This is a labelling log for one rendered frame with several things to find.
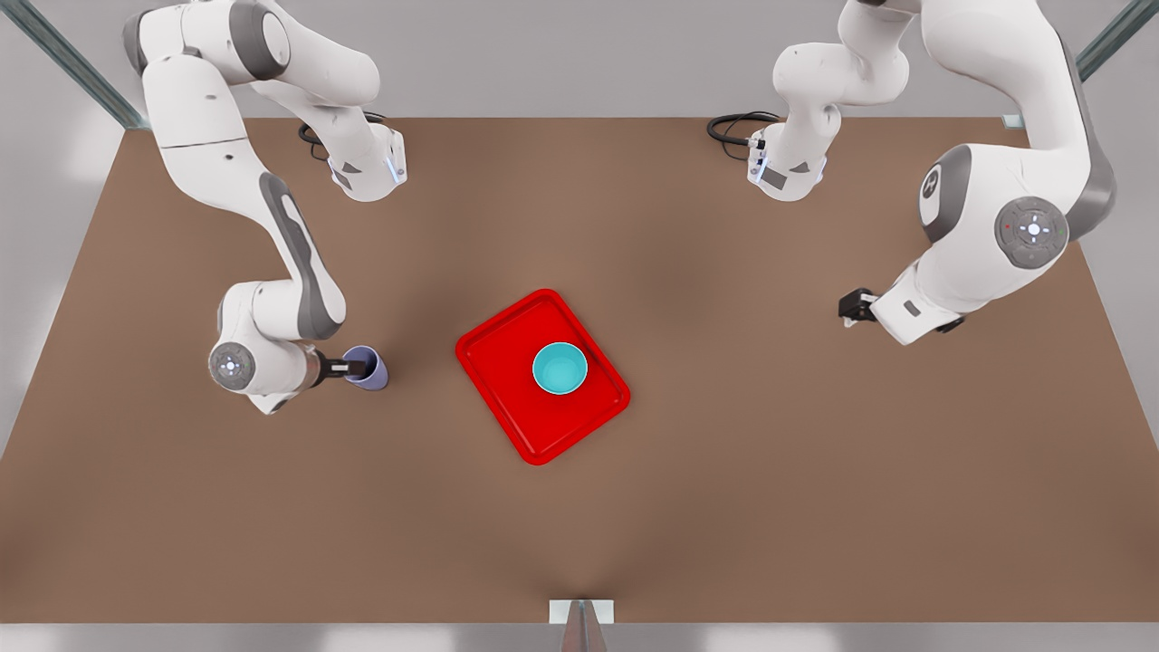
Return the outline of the teal bowl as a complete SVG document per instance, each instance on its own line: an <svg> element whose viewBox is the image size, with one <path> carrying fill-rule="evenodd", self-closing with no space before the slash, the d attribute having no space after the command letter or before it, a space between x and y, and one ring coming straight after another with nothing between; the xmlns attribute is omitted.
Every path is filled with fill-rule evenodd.
<svg viewBox="0 0 1159 652"><path fill-rule="evenodd" d="M534 383L542 391L563 396L575 391L588 376L589 362L580 347L564 340L541 347L532 361Z"/></svg>

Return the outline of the lavender cup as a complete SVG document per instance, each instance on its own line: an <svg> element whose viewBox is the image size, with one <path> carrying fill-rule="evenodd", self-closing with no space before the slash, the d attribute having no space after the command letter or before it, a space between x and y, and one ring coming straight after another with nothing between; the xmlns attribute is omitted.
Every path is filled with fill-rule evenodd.
<svg viewBox="0 0 1159 652"><path fill-rule="evenodd" d="M377 389L382 389L389 381L388 368L386 368L382 358L369 346L355 346L351 350L347 350L342 356L343 360L365 360L369 362L369 375L367 376L347 376L347 381L351 384L356 384L357 388L369 389L369 391L377 391Z"/></svg>

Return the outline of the silver frame post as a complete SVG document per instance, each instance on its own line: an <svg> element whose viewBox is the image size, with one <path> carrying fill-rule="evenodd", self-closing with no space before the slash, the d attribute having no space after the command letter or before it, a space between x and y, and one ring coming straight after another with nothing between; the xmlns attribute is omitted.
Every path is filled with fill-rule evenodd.
<svg viewBox="0 0 1159 652"><path fill-rule="evenodd" d="M148 120L137 111L127 98L121 95L108 80L92 66L75 46L61 36L53 22L48 20L30 0L0 0L0 12L3 12L21 32L25 34L51 61L70 75L70 78L90 95L122 129L150 129Z"/></svg>
<svg viewBox="0 0 1159 652"><path fill-rule="evenodd" d="M1159 0L1127 0L1084 47L1072 50L1069 56L1076 63L1080 82L1088 82L1098 69L1105 67L1156 16L1159 16Z"/></svg>
<svg viewBox="0 0 1159 652"><path fill-rule="evenodd" d="M614 623L613 599L551 599L548 623L564 627L561 652L608 652L603 627Z"/></svg>

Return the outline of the red tray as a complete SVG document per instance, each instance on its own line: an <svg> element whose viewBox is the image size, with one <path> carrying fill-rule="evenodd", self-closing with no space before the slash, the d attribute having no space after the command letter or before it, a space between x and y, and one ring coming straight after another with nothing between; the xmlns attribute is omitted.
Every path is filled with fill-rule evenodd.
<svg viewBox="0 0 1159 652"><path fill-rule="evenodd" d="M554 290L538 290L465 334L455 357L529 464L553 461L630 400L626 381Z"/></svg>

